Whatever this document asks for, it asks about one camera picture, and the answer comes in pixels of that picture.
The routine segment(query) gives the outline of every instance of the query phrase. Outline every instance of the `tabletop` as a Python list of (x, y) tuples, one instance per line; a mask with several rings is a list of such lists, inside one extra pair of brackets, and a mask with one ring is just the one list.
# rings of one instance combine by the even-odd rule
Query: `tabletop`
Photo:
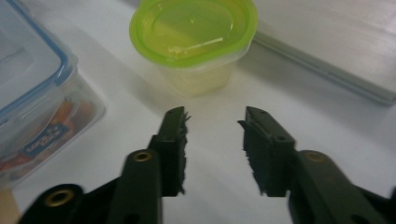
[(381, 105), (255, 42), (226, 87), (173, 93), (128, 36), (137, 0), (25, 0), (35, 19), (78, 58), (78, 72), (106, 113), (13, 189), (21, 212), (62, 183), (86, 192), (120, 175), (146, 148), (163, 114), (184, 105), (191, 119), (186, 195), (163, 199), (164, 223), (291, 223), (287, 199), (261, 196), (242, 150), (246, 106), (268, 111), (296, 149), (329, 155), (356, 185), (389, 196), (396, 184), (396, 107)]

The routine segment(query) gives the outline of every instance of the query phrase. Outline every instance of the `clear plastic container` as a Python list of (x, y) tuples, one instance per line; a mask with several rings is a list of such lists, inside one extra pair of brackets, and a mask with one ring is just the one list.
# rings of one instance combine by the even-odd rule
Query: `clear plastic container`
[(130, 37), (176, 90), (199, 95), (227, 83), (256, 27), (250, 0), (144, 0)]
[(76, 63), (11, 0), (0, 0), (0, 189), (14, 186), (104, 107)]

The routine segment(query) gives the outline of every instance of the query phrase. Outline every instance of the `green lid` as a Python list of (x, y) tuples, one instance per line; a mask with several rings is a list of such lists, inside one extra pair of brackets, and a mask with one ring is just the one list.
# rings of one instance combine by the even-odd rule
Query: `green lid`
[(245, 48), (256, 26), (250, 0), (143, 0), (129, 34), (149, 60), (189, 67)]

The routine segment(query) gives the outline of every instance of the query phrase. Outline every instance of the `blue lid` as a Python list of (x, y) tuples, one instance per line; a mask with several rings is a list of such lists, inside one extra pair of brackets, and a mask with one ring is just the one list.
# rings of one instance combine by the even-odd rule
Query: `blue lid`
[(12, 0), (0, 0), (0, 118), (71, 75), (67, 55)]

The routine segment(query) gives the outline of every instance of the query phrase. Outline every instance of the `silver laptop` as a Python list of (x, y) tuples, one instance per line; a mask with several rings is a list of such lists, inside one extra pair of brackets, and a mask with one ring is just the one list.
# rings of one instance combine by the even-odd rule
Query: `silver laptop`
[(253, 0), (255, 40), (349, 88), (396, 103), (396, 2)]

